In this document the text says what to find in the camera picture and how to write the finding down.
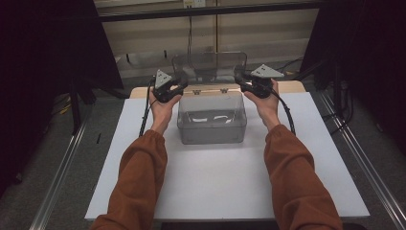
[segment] long-sleeve shirt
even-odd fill
[[[285,126],[266,136],[264,160],[272,184],[275,217],[284,229],[342,229],[342,222],[312,155]],[[148,130],[124,152],[107,214],[91,229],[150,229],[167,165],[164,137]]]

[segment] metal bar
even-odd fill
[[[327,110],[333,114],[334,113],[334,105],[329,96],[325,96],[324,94],[320,94],[320,97],[327,108]],[[339,127],[343,122],[334,117],[334,123]],[[406,229],[406,216],[404,211],[402,210],[400,204],[386,186],[385,182],[382,180],[372,162],[368,158],[367,154],[361,148],[359,143],[357,142],[355,136],[352,134],[350,128],[348,126],[344,126],[340,130],[344,140],[347,142],[352,154],[354,155],[358,165],[361,167],[362,171],[364,172],[365,176],[370,181],[373,189],[375,190],[376,194],[378,195],[379,199],[381,200],[383,206],[385,207],[386,211],[388,212],[389,216],[392,218],[396,228],[398,230],[405,230]]]
[[[30,230],[45,229],[48,220],[52,214],[52,211],[55,207],[63,181],[66,177],[66,173],[69,170],[71,162],[78,149],[81,137],[83,136],[83,133],[85,131],[87,122],[92,112],[92,108],[93,108],[92,105],[87,106],[85,118],[81,126],[79,127],[78,132],[71,138],[71,142],[69,143],[68,149],[65,151],[65,155],[63,156],[62,162],[60,163],[56,175],[50,185],[50,188],[48,189],[48,192],[45,195],[44,200],[42,201],[41,206],[39,207],[35,215]]]
[[[114,21],[130,21],[169,17],[185,17],[185,16],[202,16],[202,15],[217,15],[231,14],[243,12],[281,12],[320,9],[321,7],[332,7],[337,4],[351,3],[351,0],[312,0],[303,2],[288,2],[288,3],[271,3],[271,4],[256,4],[228,7],[206,7],[192,9],[174,9],[164,11],[140,11],[140,12],[122,12],[122,13],[104,13],[98,17],[75,17],[75,18],[59,18],[57,21],[99,21],[99,22],[114,22]]]

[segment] person's left hand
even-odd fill
[[[176,105],[181,98],[181,95],[176,95],[169,102],[160,103],[156,101],[152,90],[149,92],[149,103],[152,104],[151,110],[153,116],[152,130],[164,134],[172,117],[173,106]]]

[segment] open transparent lid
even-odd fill
[[[176,78],[185,78],[188,83],[234,82],[242,76],[247,55],[242,52],[202,53],[177,56],[172,59]]]

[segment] hand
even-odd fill
[[[176,95],[169,102],[160,103],[156,101],[152,90],[149,92],[149,104],[151,104],[153,116],[152,130],[161,133],[161,135],[164,134],[172,117],[173,106],[176,105],[181,98],[181,95]]]
[[[275,92],[279,93],[278,82],[271,80]],[[263,124],[271,131],[272,128],[279,125],[281,122],[278,118],[278,98],[271,94],[266,99],[257,98],[253,93],[244,92],[245,97],[251,100],[256,106],[259,116],[262,118]]]

